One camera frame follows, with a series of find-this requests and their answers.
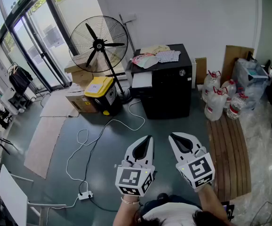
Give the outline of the long-handled mop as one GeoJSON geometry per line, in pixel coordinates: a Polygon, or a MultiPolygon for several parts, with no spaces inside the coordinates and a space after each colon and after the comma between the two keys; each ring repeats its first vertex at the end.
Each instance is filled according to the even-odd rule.
{"type": "Polygon", "coordinates": [[[134,44],[133,44],[133,41],[132,41],[130,32],[129,32],[129,30],[128,30],[127,24],[133,22],[134,20],[136,20],[136,16],[134,16],[134,18],[132,18],[132,19],[130,19],[130,20],[128,20],[128,21],[124,21],[122,15],[121,15],[121,13],[119,13],[119,18],[120,18],[121,23],[123,24],[123,26],[124,26],[124,28],[125,28],[125,30],[126,30],[126,32],[127,32],[128,41],[129,41],[129,43],[130,43],[131,49],[132,49],[133,54],[134,54],[136,50],[135,50],[135,47],[134,47],[134,44]]]}

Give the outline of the person's right forearm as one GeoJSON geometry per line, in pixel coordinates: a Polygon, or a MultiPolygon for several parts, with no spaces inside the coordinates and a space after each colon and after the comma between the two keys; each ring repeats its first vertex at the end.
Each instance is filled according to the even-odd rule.
{"type": "Polygon", "coordinates": [[[223,221],[226,226],[231,226],[223,205],[216,196],[213,188],[209,184],[203,185],[198,191],[201,207],[203,211],[208,211],[215,217],[223,221]]]}

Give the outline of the beige cloth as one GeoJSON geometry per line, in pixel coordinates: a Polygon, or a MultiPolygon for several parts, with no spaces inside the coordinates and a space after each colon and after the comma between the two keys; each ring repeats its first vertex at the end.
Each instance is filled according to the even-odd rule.
{"type": "Polygon", "coordinates": [[[170,47],[167,45],[154,45],[140,49],[140,54],[153,54],[156,55],[159,52],[169,51],[170,47]]]}

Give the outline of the clear plastic storage box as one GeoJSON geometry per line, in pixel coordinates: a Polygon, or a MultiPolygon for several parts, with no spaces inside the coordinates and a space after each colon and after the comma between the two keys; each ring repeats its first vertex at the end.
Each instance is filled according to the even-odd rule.
{"type": "Polygon", "coordinates": [[[247,96],[246,110],[254,110],[264,94],[269,76],[256,61],[238,58],[232,71],[232,79],[236,81],[237,91],[244,91],[247,96]]]}

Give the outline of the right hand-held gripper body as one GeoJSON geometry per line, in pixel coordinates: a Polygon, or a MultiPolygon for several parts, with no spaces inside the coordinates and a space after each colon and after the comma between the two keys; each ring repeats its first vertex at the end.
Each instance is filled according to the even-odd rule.
{"type": "Polygon", "coordinates": [[[215,167],[205,147],[200,148],[188,159],[178,162],[176,168],[196,192],[205,184],[211,184],[215,178],[215,167]]]}

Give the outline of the grey dustpan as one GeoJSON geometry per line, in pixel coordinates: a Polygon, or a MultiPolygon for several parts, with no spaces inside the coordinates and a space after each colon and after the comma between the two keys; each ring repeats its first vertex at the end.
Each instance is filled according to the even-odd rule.
{"type": "Polygon", "coordinates": [[[128,63],[127,63],[126,69],[125,69],[125,74],[126,74],[126,77],[127,77],[128,81],[133,80],[133,76],[132,76],[132,73],[131,73],[131,68],[132,68],[132,61],[129,60],[128,63]]]}

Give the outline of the person's white shirt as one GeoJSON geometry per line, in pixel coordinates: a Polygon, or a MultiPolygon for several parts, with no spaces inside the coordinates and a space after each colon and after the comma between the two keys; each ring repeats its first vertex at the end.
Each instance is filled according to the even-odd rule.
{"type": "Polygon", "coordinates": [[[157,219],[161,223],[160,226],[195,226],[193,215],[197,211],[202,210],[191,204],[169,202],[151,209],[141,216],[138,222],[157,219]]]}

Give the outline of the black bin with yellow lid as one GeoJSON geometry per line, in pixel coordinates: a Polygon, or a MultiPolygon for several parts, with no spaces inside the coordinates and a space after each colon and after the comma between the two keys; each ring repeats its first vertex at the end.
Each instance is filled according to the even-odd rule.
{"type": "Polygon", "coordinates": [[[122,109],[122,103],[112,77],[94,77],[86,87],[84,94],[104,115],[115,116],[122,109]]]}

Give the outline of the black pedestal fan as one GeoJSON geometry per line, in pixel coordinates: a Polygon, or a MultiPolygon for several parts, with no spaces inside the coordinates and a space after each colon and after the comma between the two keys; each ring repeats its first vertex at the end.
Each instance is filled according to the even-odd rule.
{"type": "Polygon", "coordinates": [[[132,100],[129,89],[123,89],[114,68],[121,63],[128,49],[124,26],[110,16],[92,16],[79,23],[68,42],[72,61],[90,73],[109,72],[117,83],[123,104],[132,100]]]}

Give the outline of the white power strip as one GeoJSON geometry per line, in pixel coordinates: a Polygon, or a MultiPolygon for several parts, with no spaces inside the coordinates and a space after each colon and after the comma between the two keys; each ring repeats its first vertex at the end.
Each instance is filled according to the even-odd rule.
{"type": "Polygon", "coordinates": [[[92,197],[93,197],[92,191],[86,191],[86,192],[83,192],[83,193],[78,193],[78,199],[80,201],[90,199],[92,197]]]}

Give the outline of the white checked cloth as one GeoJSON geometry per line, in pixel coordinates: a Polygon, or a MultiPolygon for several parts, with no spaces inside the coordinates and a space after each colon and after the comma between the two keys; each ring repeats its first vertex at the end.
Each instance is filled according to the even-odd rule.
{"type": "Polygon", "coordinates": [[[162,51],[157,53],[157,57],[160,63],[178,62],[181,52],[175,50],[162,51]]]}

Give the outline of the glass sliding doors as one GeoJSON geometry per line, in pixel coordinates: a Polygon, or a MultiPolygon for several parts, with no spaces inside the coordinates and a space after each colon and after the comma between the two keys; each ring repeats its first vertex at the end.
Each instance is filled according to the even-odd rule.
{"type": "Polygon", "coordinates": [[[0,0],[0,48],[8,64],[32,76],[35,93],[71,86],[70,30],[61,12],[66,0],[0,0]]]}

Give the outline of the printed cardboard box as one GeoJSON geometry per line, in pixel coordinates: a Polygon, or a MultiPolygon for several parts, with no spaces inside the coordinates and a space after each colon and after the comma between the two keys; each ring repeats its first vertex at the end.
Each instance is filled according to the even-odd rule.
{"type": "Polygon", "coordinates": [[[69,90],[65,97],[79,113],[97,113],[99,112],[95,101],[84,94],[84,90],[69,90]]]}

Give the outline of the black tablet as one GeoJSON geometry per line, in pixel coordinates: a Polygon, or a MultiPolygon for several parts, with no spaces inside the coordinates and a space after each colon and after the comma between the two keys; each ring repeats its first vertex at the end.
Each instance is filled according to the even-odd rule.
{"type": "Polygon", "coordinates": [[[234,218],[234,215],[233,215],[233,212],[234,212],[234,207],[235,205],[234,204],[223,204],[223,207],[226,211],[226,214],[227,214],[227,217],[228,217],[228,220],[231,221],[233,218],[234,218]]]}

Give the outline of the black washing machine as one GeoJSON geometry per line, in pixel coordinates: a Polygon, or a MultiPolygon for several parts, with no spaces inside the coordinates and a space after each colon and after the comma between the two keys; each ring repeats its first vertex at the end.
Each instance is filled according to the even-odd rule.
{"type": "Polygon", "coordinates": [[[152,93],[139,98],[148,119],[174,119],[190,113],[192,92],[192,63],[183,44],[170,44],[170,49],[180,51],[178,62],[160,63],[143,69],[132,63],[131,73],[152,72],[152,93]],[[184,69],[185,76],[179,71],[184,69]]]}

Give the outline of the wooden slatted platform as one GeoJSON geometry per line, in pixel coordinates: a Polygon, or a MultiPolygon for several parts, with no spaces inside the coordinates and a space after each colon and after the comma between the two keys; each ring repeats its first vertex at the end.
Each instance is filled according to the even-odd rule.
{"type": "Polygon", "coordinates": [[[219,120],[207,120],[211,158],[216,170],[214,191],[222,202],[251,192],[248,149],[239,119],[223,113],[219,120]]]}

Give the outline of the white table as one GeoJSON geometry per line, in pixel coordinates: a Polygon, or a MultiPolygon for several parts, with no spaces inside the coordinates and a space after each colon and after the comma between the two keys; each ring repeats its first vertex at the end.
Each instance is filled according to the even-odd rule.
{"type": "Polygon", "coordinates": [[[33,183],[33,180],[11,174],[5,165],[0,169],[0,197],[6,209],[18,226],[44,226],[44,211],[49,208],[63,209],[65,204],[31,203],[17,184],[17,180],[33,183]],[[27,212],[31,209],[39,218],[39,224],[27,223],[27,212]]]}

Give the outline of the flattened cardboard sheet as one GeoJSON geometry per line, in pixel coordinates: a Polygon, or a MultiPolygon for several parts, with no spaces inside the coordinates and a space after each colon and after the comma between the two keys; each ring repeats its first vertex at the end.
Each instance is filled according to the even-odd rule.
{"type": "Polygon", "coordinates": [[[66,98],[67,91],[54,91],[46,102],[40,117],[78,117],[79,112],[66,98]]]}

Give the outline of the tall cardboard sheet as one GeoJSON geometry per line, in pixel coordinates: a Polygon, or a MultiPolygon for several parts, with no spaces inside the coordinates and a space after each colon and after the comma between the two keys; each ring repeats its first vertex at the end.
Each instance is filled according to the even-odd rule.
{"type": "Polygon", "coordinates": [[[221,84],[228,81],[232,77],[235,61],[237,61],[239,58],[246,59],[248,53],[250,52],[253,54],[254,51],[255,50],[253,48],[226,45],[224,63],[221,72],[221,84]]]}

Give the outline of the person's left forearm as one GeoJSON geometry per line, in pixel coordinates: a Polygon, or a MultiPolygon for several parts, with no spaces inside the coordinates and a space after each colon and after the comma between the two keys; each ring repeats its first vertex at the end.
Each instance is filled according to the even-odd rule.
{"type": "Polygon", "coordinates": [[[121,205],[115,216],[113,226],[135,226],[135,217],[140,209],[138,196],[124,195],[121,197],[121,205]]]}

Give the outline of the clothes rack with dark garments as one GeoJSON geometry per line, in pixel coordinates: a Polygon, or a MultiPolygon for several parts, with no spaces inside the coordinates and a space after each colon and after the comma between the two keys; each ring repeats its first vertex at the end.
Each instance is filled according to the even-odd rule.
{"type": "Polygon", "coordinates": [[[7,70],[10,83],[19,95],[23,95],[33,80],[31,74],[14,62],[7,70]]]}

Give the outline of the large plain cardboard box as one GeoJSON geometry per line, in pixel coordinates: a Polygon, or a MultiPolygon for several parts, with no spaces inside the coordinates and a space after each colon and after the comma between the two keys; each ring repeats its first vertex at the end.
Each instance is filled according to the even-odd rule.
{"type": "Polygon", "coordinates": [[[73,61],[70,61],[64,68],[64,72],[68,73],[72,77],[72,81],[77,84],[90,83],[94,76],[91,72],[87,72],[79,68],[73,61]]]}

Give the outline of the pink detergent pouch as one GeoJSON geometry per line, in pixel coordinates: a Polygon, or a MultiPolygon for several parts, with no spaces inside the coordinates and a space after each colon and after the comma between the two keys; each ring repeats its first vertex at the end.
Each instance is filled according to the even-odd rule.
{"type": "Polygon", "coordinates": [[[132,63],[143,69],[148,69],[158,62],[159,59],[150,53],[140,54],[132,59],[132,63]]]}

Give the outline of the person's legs dark trousers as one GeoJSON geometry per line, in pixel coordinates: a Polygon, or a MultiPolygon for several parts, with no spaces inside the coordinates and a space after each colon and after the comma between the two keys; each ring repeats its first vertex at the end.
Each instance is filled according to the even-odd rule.
{"type": "Polygon", "coordinates": [[[181,196],[178,196],[178,195],[170,195],[168,196],[166,193],[161,193],[157,196],[157,199],[156,200],[152,200],[152,201],[149,201],[147,202],[144,207],[141,209],[141,216],[145,215],[146,213],[148,213],[150,210],[156,208],[156,207],[159,207],[163,204],[166,204],[166,203],[184,203],[184,204],[189,204],[189,205],[193,205],[195,207],[197,207],[198,209],[202,209],[201,206],[193,203],[192,201],[190,200],[187,200],[181,196]]]}

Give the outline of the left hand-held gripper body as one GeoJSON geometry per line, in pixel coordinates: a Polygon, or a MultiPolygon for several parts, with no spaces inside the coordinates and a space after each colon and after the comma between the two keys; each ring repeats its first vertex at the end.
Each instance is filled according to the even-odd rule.
{"type": "Polygon", "coordinates": [[[123,160],[117,167],[115,185],[122,195],[144,196],[152,184],[155,167],[123,160]]]}

